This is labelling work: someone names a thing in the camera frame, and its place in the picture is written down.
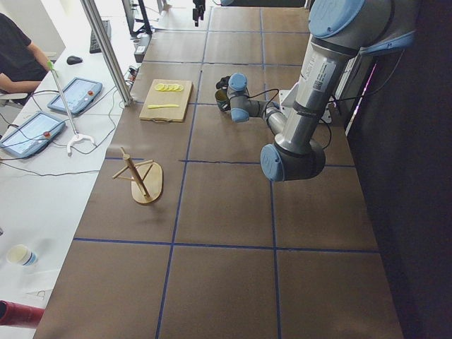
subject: blue joint cap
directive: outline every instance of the blue joint cap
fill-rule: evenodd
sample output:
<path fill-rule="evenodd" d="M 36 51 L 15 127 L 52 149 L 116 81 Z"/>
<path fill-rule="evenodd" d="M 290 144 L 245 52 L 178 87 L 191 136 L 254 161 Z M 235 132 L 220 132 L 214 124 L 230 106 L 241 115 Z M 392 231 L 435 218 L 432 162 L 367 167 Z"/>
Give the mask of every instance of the blue joint cap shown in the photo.
<path fill-rule="evenodd" d="M 246 76 L 244 74 L 234 73 L 229 79 L 229 86 L 236 91 L 246 90 L 246 87 L 248 86 L 248 80 L 246 79 Z"/>
<path fill-rule="evenodd" d="M 274 145 L 265 145 L 261 151 L 262 172 L 272 182 L 285 180 L 284 165 L 280 153 Z"/>
<path fill-rule="evenodd" d="M 249 113 L 242 108 L 232 108 L 231 117 L 233 122 L 246 122 L 249 120 Z"/>
<path fill-rule="evenodd" d="M 346 28 L 361 11 L 365 0 L 317 0 L 309 14 L 309 32 L 325 39 Z"/>

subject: person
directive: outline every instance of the person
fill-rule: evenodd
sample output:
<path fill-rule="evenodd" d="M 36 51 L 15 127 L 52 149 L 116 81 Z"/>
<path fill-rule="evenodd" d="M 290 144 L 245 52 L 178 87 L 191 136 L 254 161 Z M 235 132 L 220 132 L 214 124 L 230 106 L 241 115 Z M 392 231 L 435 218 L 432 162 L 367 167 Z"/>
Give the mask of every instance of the person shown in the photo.
<path fill-rule="evenodd" d="M 49 71 L 44 52 L 0 13 L 0 90 L 33 93 Z"/>

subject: label sticker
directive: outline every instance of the label sticker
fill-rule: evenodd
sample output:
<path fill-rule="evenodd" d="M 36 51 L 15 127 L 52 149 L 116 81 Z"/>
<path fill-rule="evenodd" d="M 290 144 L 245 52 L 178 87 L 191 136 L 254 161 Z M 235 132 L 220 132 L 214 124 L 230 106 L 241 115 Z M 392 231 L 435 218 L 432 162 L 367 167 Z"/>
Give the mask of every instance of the label sticker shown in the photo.
<path fill-rule="evenodd" d="M 317 73 L 317 77 L 312 85 L 312 88 L 319 92 L 325 92 L 335 69 L 336 64 L 334 62 L 325 61 Z"/>

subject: tablet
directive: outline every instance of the tablet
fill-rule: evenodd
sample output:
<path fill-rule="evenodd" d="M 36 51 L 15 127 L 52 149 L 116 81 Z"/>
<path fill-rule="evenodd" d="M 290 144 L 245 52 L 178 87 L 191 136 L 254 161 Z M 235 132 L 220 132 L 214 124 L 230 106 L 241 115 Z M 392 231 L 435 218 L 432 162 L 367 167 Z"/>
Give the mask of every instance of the tablet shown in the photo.
<path fill-rule="evenodd" d="M 72 79 L 63 89 L 63 93 L 73 117 L 82 113 L 100 93 L 101 89 L 102 84 L 97 81 L 82 78 Z M 58 112 L 66 113 L 66 108 L 59 94 L 49 102 L 47 107 Z"/>
<path fill-rule="evenodd" d="M 66 124 L 63 120 L 40 111 L 2 138 L 0 147 L 14 157 L 31 157 L 42 151 L 64 127 Z"/>

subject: metal pole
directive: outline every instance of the metal pole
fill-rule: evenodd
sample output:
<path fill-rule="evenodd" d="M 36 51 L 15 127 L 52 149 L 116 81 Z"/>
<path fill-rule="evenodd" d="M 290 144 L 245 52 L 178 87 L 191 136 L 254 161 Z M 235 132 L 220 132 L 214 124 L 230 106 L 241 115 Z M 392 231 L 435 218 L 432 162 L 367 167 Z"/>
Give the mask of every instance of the metal pole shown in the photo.
<path fill-rule="evenodd" d="M 146 34 L 152 35 L 153 32 L 150 30 L 148 14 L 146 13 L 146 7 L 144 6 L 143 0 L 138 0 L 138 5 L 140 6 L 141 16 L 143 17 L 143 24 Z"/>
<path fill-rule="evenodd" d="M 122 97 L 124 106 L 129 106 L 133 99 L 130 95 L 129 87 L 122 76 L 121 68 L 119 67 L 118 60 L 114 55 L 112 44 L 110 43 L 107 33 L 105 32 L 102 19 L 95 2 L 94 0 L 81 0 L 81 3 L 83 9 L 85 10 L 86 18 L 93 29 L 94 36 L 96 36 L 96 39 L 99 42 L 100 50 L 102 51 L 102 55 L 104 56 L 105 63 L 107 64 L 110 74 L 113 77 L 114 84 Z"/>
<path fill-rule="evenodd" d="M 61 89 L 61 86 L 59 84 L 57 72 L 53 68 L 51 68 L 50 71 L 52 72 L 52 75 L 53 75 L 55 83 L 56 83 L 56 87 L 58 88 L 59 97 L 63 101 L 64 108 L 66 109 L 66 113 L 68 114 L 68 119 L 69 119 L 69 122 L 71 123 L 72 131 L 74 134 L 78 134 L 76 125 L 74 124 L 73 119 L 72 119 L 72 112 L 69 109 L 69 105 L 66 100 L 66 96 L 64 95 L 64 92 Z"/>
<path fill-rule="evenodd" d="M 158 13 L 162 13 L 163 11 L 163 3 L 162 0 L 157 0 Z"/>

